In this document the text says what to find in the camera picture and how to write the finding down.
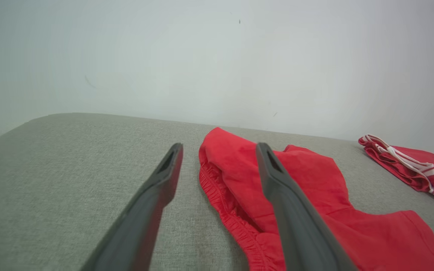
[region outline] red cloth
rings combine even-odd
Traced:
[[[434,270],[434,234],[413,211],[355,210],[332,158],[289,145],[274,152],[358,268]],[[255,143],[220,128],[199,151],[200,184],[251,270],[286,268],[272,205],[262,193]]]
[[[416,191],[434,195],[434,154],[418,149],[390,146],[372,134],[366,134],[358,142],[366,153],[383,168],[393,173]]]

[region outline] gray fabric tablecloth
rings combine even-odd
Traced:
[[[214,128],[102,114],[57,114],[0,137],[0,270],[75,270],[175,142],[184,159],[164,209],[152,269],[246,269],[246,257],[200,187],[198,149]],[[416,211],[434,231],[434,198],[415,192],[357,142],[226,128],[283,150],[334,158],[354,206]]]

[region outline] folded red garment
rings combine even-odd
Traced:
[[[416,191],[434,195],[434,154],[418,149],[390,146],[372,134],[366,134],[358,142],[366,153],[383,168]]]
[[[332,158],[292,145],[274,153],[359,269],[434,270],[434,234],[414,211],[370,215],[355,210]],[[205,137],[199,159],[200,184],[245,252],[250,269],[284,270],[255,143],[216,128]]]

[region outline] white wall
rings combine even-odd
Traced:
[[[434,152],[434,0],[0,0],[0,135],[66,112]]]

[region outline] striped trim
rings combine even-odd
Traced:
[[[391,154],[394,158],[396,158],[401,164],[403,164],[405,167],[409,168],[410,170],[422,175],[428,182],[429,187],[429,193],[434,195],[434,187],[429,181],[429,176],[434,175],[434,164],[432,163],[423,163],[418,160],[415,160],[414,158],[407,156],[406,154],[402,153],[401,151],[398,151],[397,149],[393,148],[392,146],[386,144],[381,138],[376,137],[372,134],[366,134],[364,137],[362,137],[363,141],[368,141],[374,143],[374,146],[376,147],[376,150],[379,151],[379,153],[387,152]]]

